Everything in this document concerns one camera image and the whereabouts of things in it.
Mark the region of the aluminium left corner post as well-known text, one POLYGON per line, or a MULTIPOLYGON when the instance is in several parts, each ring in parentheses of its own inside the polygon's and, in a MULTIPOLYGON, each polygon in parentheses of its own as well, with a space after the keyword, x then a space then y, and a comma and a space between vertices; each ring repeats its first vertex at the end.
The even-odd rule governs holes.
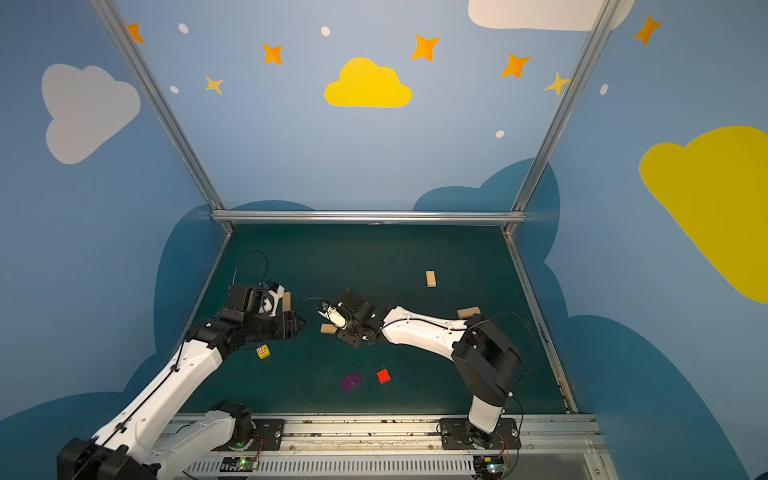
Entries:
POLYGON ((143 56, 138 43, 131 36, 118 6, 114 1, 90 0, 89 3, 136 79, 181 160, 211 208, 212 214, 224 211, 226 207, 220 195, 172 111, 164 90, 143 56))

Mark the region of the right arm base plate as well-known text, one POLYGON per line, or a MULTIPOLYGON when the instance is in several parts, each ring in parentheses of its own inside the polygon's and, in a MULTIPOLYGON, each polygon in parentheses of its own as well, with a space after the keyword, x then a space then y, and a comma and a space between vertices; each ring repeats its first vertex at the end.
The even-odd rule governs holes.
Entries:
POLYGON ((442 418, 436 431, 444 450, 519 449, 520 432, 513 418, 501 418, 495 429, 487 433, 472 426, 468 419, 442 418))

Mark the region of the aluminium corner post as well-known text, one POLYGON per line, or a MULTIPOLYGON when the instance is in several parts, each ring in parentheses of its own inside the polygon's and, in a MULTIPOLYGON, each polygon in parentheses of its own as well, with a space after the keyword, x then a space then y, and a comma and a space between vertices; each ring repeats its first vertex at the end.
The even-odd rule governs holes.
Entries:
POLYGON ((224 211, 226 207, 220 195, 172 111, 164 90, 143 56, 138 43, 131 36, 118 6, 114 1, 90 0, 89 3, 136 79, 181 160, 211 208, 212 214, 224 211))
POLYGON ((611 34, 613 21, 618 17, 622 4, 623 1, 619 0, 604 1, 598 11, 595 23, 571 72, 571 81, 566 85, 566 91, 560 96, 542 143, 513 203, 512 212, 521 214, 523 219, 510 221, 504 225, 503 233, 506 239, 510 239, 515 227, 525 221, 527 206, 611 34))

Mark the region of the yellow cube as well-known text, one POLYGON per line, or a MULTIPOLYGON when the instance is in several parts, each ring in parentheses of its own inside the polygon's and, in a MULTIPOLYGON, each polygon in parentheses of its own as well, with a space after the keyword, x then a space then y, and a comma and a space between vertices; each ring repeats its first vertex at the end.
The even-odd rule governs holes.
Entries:
POLYGON ((266 344, 259 346, 256 351, 260 359, 265 359, 271 355, 269 347, 266 344))

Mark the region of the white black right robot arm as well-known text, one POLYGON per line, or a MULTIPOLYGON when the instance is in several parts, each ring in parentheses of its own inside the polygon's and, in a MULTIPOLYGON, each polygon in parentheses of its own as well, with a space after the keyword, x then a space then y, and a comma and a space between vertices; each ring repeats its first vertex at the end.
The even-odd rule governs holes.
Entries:
POLYGON ((455 449, 495 449, 517 433, 500 433, 498 427, 523 355, 490 319, 480 314, 441 319, 389 304, 364 303, 353 309, 341 301, 318 312, 336 327, 337 338, 353 348, 383 338, 450 360, 472 394, 464 423, 439 427, 455 449))

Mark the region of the right green circuit board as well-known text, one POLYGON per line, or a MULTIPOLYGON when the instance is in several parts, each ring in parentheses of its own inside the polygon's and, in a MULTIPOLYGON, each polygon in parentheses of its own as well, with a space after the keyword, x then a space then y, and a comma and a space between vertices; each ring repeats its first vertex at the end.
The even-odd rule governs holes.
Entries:
POLYGON ((499 480, 507 474, 507 463, 502 456, 474 456, 473 478, 475 480, 499 480))

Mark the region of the aluminium right corner post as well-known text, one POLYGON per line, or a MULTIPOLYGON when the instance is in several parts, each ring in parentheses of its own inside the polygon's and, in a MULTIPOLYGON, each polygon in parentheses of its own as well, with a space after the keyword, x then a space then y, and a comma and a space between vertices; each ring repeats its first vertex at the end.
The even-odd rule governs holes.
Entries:
POLYGON ((527 206, 611 34, 613 21, 618 17, 622 4, 623 1, 619 0, 604 1, 598 11, 595 23, 571 72, 571 81, 566 85, 566 91, 560 96, 542 143, 513 203, 512 212, 521 214, 523 219, 510 221, 504 225, 503 233, 506 239, 510 239, 515 227, 525 221, 527 206))

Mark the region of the aluminium back frame rail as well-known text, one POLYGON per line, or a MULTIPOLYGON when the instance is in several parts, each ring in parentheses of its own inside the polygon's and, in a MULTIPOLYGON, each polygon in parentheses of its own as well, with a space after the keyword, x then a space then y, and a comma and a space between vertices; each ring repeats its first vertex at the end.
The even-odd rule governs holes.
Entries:
POLYGON ((524 212, 476 211, 287 211, 214 210, 217 222, 232 223, 523 223, 524 212))

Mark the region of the green circuit board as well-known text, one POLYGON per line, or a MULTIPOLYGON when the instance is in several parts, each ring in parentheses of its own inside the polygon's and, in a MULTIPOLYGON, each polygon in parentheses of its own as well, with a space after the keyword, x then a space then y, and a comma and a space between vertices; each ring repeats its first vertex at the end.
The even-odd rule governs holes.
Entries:
POLYGON ((220 473, 253 472, 259 467, 255 457, 223 457, 219 466, 220 473))
POLYGON ((507 463, 502 456, 474 456, 473 478, 475 480, 499 480, 507 474, 507 463))

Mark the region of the left green circuit board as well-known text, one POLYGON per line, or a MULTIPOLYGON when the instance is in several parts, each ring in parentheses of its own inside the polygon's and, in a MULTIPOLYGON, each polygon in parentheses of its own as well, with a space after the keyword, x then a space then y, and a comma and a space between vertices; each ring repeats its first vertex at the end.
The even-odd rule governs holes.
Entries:
POLYGON ((220 473, 253 472, 259 467, 255 457, 223 457, 219 466, 220 473))

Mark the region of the aluminium front rail base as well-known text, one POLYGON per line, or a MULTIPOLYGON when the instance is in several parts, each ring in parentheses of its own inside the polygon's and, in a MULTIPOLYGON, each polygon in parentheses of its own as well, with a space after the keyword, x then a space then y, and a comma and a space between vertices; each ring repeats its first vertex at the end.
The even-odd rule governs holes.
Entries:
MULTIPOLYGON (((172 437, 204 415, 177 415, 172 437)), ((505 415, 520 432, 519 449, 444 450, 434 415, 264 415, 284 419, 278 451, 212 450, 173 479, 474 479, 474 456, 502 456, 503 479, 615 479, 618 473, 589 415, 505 415), (223 457, 255 457, 253 472, 220 473, 223 457)))

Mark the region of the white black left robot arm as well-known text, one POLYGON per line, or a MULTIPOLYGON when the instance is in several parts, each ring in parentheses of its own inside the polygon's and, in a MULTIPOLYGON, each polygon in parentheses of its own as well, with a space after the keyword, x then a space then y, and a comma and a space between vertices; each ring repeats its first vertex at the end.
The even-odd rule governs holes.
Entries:
POLYGON ((173 479, 220 447, 242 451, 257 441, 250 407, 215 404, 172 437, 160 437, 202 382, 247 343, 294 338, 296 314, 281 307, 285 289, 271 282, 234 285, 218 314, 192 326, 160 373, 90 439, 74 438, 56 459, 60 479, 173 479))

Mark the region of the red cube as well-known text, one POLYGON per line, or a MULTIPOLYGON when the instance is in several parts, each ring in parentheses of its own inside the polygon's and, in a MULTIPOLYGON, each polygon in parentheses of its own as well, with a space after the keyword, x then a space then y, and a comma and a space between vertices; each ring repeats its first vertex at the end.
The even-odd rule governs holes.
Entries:
POLYGON ((390 374, 387 369, 380 370, 377 373, 377 378, 380 384, 385 384, 391 380, 390 374))

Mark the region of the purple block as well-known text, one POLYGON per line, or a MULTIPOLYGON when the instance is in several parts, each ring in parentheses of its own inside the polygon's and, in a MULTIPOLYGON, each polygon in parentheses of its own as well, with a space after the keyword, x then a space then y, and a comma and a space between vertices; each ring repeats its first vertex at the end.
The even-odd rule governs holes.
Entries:
POLYGON ((344 392, 349 392, 353 388, 357 387, 362 383, 362 377, 359 373, 351 373, 344 377, 344 379, 341 382, 342 390, 344 392))

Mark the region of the light wood block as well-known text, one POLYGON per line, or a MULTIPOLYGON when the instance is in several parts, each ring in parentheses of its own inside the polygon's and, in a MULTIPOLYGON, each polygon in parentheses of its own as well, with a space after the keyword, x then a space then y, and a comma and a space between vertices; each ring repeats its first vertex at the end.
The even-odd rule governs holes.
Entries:
POLYGON ((291 307, 291 293, 285 292, 282 296, 282 311, 283 312, 289 312, 292 310, 291 307))

